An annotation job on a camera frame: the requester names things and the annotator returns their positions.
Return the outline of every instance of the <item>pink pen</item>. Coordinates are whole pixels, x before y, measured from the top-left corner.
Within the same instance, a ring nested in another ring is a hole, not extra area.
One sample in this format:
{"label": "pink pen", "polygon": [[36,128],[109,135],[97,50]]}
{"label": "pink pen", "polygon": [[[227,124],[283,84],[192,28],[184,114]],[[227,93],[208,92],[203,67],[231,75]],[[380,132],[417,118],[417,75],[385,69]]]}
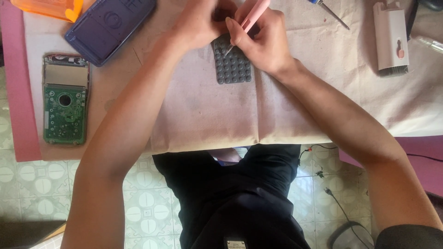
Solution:
{"label": "pink pen", "polygon": [[[271,0],[258,0],[257,3],[252,8],[251,12],[249,12],[248,16],[246,16],[245,20],[241,23],[241,27],[243,30],[248,33],[248,31],[252,28],[254,23],[258,20],[258,18],[263,14],[263,12],[266,10],[266,8],[271,3]],[[226,56],[233,48],[234,46],[232,44],[229,45],[228,49],[226,49],[226,52],[223,54],[223,56]]]}

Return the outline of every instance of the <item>gray rubber keypad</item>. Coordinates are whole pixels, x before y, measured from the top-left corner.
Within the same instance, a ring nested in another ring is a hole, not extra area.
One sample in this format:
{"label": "gray rubber keypad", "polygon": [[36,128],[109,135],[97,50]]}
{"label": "gray rubber keypad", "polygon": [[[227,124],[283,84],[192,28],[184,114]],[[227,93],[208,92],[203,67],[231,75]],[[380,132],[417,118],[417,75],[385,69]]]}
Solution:
{"label": "gray rubber keypad", "polygon": [[231,44],[231,36],[228,34],[221,35],[212,41],[215,58],[215,71],[217,83],[230,84],[240,82],[250,82],[251,62],[246,58],[240,48],[234,47],[223,57],[226,49]]}

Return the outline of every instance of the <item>blue calculator back cover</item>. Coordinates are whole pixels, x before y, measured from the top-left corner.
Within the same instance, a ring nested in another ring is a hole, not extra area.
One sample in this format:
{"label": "blue calculator back cover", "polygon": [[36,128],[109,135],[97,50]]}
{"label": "blue calculator back cover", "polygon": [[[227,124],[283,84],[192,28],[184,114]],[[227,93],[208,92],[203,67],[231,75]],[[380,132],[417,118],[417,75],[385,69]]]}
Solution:
{"label": "blue calculator back cover", "polygon": [[156,0],[98,0],[66,32],[88,62],[102,66],[154,10]]}

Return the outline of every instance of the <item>hand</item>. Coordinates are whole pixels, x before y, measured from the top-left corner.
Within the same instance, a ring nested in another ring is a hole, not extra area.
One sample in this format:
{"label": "hand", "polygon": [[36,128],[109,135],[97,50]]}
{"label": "hand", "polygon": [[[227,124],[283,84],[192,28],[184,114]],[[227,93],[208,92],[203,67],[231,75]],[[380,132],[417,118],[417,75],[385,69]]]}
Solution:
{"label": "hand", "polygon": [[[225,13],[219,22],[213,19],[215,9]],[[203,47],[228,32],[224,19],[233,16],[236,10],[237,6],[231,0],[188,0],[172,32],[180,37],[187,49]]]}
{"label": "hand", "polygon": [[256,67],[279,79],[279,74],[290,70],[295,63],[289,52],[284,14],[267,8],[257,20],[260,32],[253,40],[239,23],[243,22],[254,4],[254,0],[246,0],[235,13],[235,20],[226,18],[231,44],[243,50]]}

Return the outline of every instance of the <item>fingernail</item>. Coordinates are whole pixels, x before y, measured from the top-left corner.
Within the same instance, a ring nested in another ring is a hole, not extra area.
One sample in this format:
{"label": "fingernail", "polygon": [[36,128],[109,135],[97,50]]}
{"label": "fingernail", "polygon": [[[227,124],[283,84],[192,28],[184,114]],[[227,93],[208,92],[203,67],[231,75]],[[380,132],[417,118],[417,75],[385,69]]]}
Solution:
{"label": "fingernail", "polygon": [[226,26],[228,27],[228,29],[231,29],[232,28],[232,19],[229,16],[227,16],[225,19],[225,22],[226,22]]}

